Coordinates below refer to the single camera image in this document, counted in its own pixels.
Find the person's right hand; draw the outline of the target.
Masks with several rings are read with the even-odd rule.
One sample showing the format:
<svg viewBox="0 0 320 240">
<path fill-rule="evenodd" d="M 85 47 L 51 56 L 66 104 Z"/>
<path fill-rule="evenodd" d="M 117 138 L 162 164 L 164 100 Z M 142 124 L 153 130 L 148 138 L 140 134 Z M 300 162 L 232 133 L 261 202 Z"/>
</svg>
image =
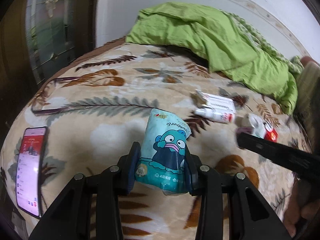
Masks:
<svg viewBox="0 0 320 240">
<path fill-rule="evenodd" d="M 311 196 L 311 185 L 302 179 L 296 180 L 283 217 L 283 224 L 291 238 L 297 233 L 296 224 L 299 219 L 304 218 L 311 221 L 318 209 L 319 199 Z"/>
</svg>

